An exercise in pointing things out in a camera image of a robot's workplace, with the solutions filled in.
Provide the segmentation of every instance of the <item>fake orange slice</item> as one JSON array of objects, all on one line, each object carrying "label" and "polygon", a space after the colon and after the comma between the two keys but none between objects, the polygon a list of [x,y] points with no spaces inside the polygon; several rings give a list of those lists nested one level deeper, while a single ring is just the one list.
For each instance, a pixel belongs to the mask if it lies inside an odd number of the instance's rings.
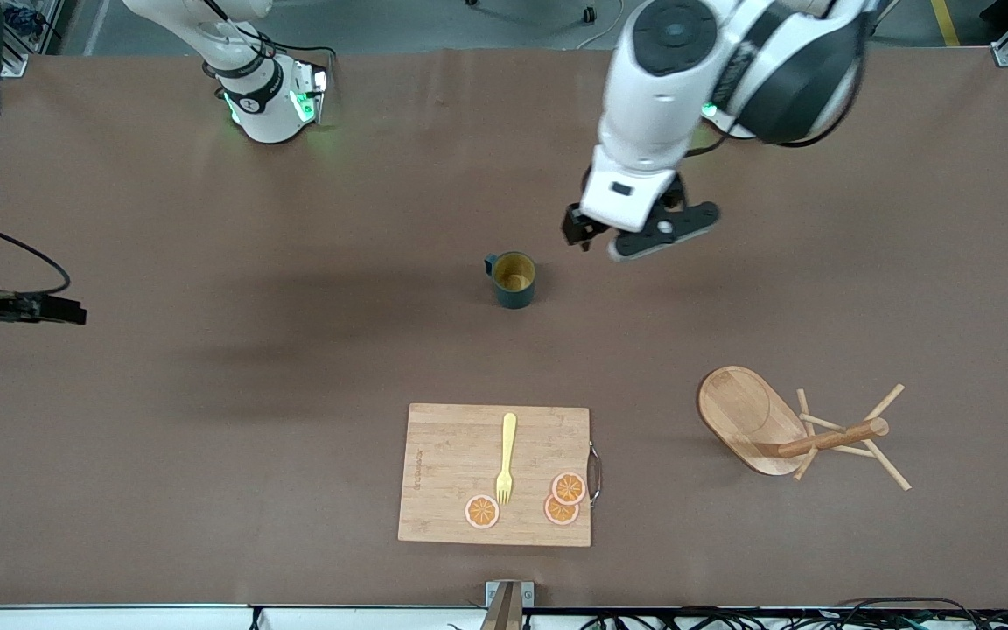
[{"label": "fake orange slice", "polygon": [[586,480],[579,474],[560,474],[551,482],[551,497],[563,506],[577,506],[586,498]]},{"label": "fake orange slice", "polygon": [[580,513],[580,507],[577,505],[563,506],[562,503],[555,501],[554,495],[549,495],[547,501],[543,503],[543,514],[554,525],[571,525],[572,522],[578,520]]},{"label": "fake orange slice", "polygon": [[487,494],[478,494],[465,505],[465,520],[477,529],[488,529],[496,525],[501,517],[501,507],[496,505],[496,499]]}]

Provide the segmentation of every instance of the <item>cutting board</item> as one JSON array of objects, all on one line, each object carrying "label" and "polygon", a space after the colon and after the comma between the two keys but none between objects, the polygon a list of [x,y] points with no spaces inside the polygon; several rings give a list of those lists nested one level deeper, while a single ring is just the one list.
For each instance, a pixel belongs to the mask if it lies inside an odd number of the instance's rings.
[{"label": "cutting board", "polygon": [[[496,496],[508,411],[516,414],[512,499],[501,506],[495,526],[476,529],[465,520],[465,506],[477,494]],[[411,404],[399,539],[589,547],[588,500],[571,525],[554,525],[543,515],[551,480],[563,472],[585,478],[588,463],[589,409]]]}]

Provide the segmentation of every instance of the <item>metal handle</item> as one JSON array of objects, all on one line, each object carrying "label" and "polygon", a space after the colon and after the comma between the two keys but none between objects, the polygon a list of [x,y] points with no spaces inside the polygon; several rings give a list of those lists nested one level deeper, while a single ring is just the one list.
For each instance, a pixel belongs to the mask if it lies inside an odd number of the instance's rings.
[{"label": "metal handle", "polygon": [[586,463],[586,486],[589,487],[589,507],[594,509],[597,505],[597,498],[601,496],[601,456],[597,455],[597,448],[589,443],[589,460]]}]

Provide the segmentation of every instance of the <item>yellow fork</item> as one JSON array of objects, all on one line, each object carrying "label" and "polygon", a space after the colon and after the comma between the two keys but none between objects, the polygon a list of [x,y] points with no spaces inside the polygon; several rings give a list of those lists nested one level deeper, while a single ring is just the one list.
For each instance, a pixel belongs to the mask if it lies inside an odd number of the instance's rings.
[{"label": "yellow fork", "polygon": [[496,476],[496,502],[502,506],[512,498],[512,446],[515,444],[515,414],[504,414],[504,455],[501,474]]}]

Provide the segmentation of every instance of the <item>wooden peg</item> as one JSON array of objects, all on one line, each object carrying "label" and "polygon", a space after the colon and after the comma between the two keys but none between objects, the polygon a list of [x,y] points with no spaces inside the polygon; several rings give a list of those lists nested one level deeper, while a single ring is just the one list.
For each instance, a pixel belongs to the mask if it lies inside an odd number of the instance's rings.
[{"label": "wooden peg", "polygon": [[897,397],[900,395],[900,392],[904,390],[905,386],[903,386],[903,384],[897,383],[897,387],[892,388],[892,391],[889,392],[889,394],[886,395],[885,398],[881,399],[881,402],[877,403],[877,407],[873,407],[873,411],[869,412],[869,414],[866,414],[866,419],[869,420],[871,418],[879,417],[879,415],[881,415],[881,412],[885,411],[885,408],[887,408],[889,404],[892,404],[893,400],[896,400]]},{"label": "wooden peg", "polygon": [[863,458],[869,458],[871,460],[876,460],[876,456],[871,454],[871,452],[865,450],[864,448],[854,448],[854,447],[836,447],[832,448],[832,451],[838,451],[840,454],[849,455],[860,455]]},{"label": "wooden peg", "polygon": [[776,456],[785,459],[795,458],[796,455],[806,454],[809,448],[844,447],[847,444],[868,440],[888,433],[889,423],[881,418],[873,418],[848,427],[845,433],[815,434],[803,439],[780,444],[776,447]]},{"label": "wooden peg", "polygon": [[795,471],[795,475],[792,475],[792,478],[795,478],[796,481],[803,479],[803,474],[807,472],[807,467],[811,466],[812,462],[815,462],[815,455],[818,453],[818,448],[808,448],[807,455],[803,456],[803,461],[799,463],[799,470]]},{"label": "wooden peg", "polygon": [[865,439],[863,444],[865,444],[866,448],[869,448],[869,452],[877,458],[877,461],[881,463],[881,467],[892,477],[892,481],[897,482],[897,486],[900,486],[901,490],[906,492],[912,490],[912,486],[909,486],[905,476],[900,474],[900,471],[892,465],[892,462],[888,458],[885,458],[885,454],[881,454],[880,448],[877,448],[877,444],[873,444],[873,439]]},{"label": "wooden peg", "polygon": [[801,420],[803,420],[804,422],[811,422],[812,425],[820,425],[822,427],[829,427],[829,429],[837,430],[840,433],[844,433],[844,431],[847,430],[847,427],[837,425],[837,423],[835,423],[835,422],[829,422],[827,420],[816,418],[815,415],[799,414],[799,418]]}]

